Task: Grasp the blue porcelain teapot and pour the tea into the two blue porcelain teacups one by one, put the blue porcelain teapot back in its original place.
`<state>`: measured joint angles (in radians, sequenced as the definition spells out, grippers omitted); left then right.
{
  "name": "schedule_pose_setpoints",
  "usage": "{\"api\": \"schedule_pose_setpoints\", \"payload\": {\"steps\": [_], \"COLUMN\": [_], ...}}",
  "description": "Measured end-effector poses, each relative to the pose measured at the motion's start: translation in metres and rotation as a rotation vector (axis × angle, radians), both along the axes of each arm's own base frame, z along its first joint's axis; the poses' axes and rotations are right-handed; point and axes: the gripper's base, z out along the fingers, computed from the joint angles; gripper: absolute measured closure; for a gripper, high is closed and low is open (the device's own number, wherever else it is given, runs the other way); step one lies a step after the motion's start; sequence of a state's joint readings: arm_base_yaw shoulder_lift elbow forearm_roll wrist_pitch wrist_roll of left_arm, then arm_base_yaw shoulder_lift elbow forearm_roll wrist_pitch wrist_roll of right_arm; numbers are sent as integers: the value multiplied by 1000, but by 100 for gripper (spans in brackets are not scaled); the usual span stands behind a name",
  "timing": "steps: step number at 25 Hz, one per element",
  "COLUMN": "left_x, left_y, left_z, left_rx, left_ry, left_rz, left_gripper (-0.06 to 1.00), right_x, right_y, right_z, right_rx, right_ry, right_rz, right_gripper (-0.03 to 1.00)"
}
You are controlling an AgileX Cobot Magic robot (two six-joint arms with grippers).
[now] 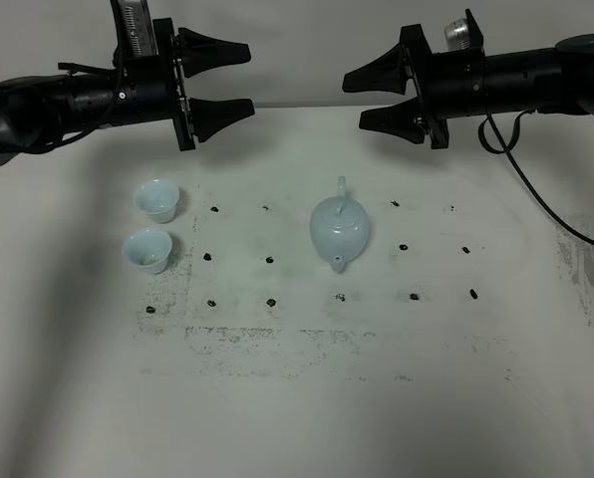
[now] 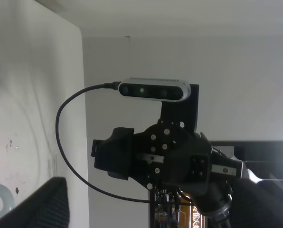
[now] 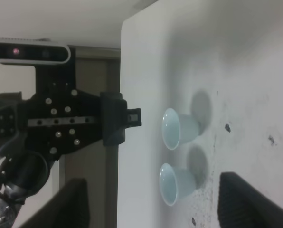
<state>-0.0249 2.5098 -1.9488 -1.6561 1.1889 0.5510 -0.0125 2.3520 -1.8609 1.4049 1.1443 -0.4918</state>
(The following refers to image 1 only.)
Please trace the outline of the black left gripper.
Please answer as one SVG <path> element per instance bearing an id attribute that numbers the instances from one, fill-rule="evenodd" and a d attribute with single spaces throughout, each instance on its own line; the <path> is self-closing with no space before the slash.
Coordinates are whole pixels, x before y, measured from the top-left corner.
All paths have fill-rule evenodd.
<path id="1" fill-rule="evenodd" d="M 192 78 L 208 70 L 250 62 L 247 44 L 215 39 L 186 28 L 179 28 L 176 36 L 169 18 L 155 19 L 152 26 L 157 53 L 124 58 L 123 85 L 112 110 L 113 126 L 171 120 L 178 147 L 186 151 L 195 149 L 193 131 L 199 142 L 206 142 L 255 114 L 251 99 L 190 99 L 188 104 L 181 78 L 181 66 L 184 76 Z"/>

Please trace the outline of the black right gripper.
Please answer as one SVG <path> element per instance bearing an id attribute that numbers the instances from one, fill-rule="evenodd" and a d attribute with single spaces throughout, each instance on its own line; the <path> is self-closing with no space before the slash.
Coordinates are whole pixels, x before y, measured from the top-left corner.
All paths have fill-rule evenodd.
<path id="1" fill-rule="evenodd" d="M 412 144 L 422 144 L 427 130 L 431 148 L 446 148 L 449 119 L 485 113 L 484 52 L 433 53 L 419 24 L 402 28 L 400 42 L 377 60 L 347 73 L 342 91 L 404 95 L 410 65 L 417 98 L 362 112 L 359 128 Z"/>

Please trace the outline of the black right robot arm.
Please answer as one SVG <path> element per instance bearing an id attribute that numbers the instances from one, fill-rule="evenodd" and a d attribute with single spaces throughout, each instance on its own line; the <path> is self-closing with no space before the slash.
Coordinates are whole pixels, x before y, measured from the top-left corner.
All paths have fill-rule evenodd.
<path id="1" fill-rule="evenodd" d="M 417 92 L 401 104 L 362 112 L 359 127 L 442 149 L 449 144 L 451 119 L 524 111 L 594 116 L 594 34 L 489 56 L 473 19 L 465 25 L 465 49 L 435 53 L 422 26 L 409 25 L 390 51 L 346 74 L 346 93 L 402 95 L 408 82 Z"/>

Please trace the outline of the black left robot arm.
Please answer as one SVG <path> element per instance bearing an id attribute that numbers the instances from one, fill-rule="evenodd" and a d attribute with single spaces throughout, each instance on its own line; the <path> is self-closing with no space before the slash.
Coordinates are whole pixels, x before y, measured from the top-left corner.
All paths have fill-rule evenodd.
<path id="1" fill-rule="evenodd" d="M 169 18 L 152 26 L 152 55 L 136 55 L 118 26 L 110 69 L 62 63 L 59 75 L 1 82 L 0 166 L 21 153 L 54 151 L 98 129 L 161 120 L 172 122 L 180 150 L 193 150 L 253 116 L 250 99 L 199 100 L 184 89 L 195 75 L 249 62 L 247 45 L 175 29 Z"/>

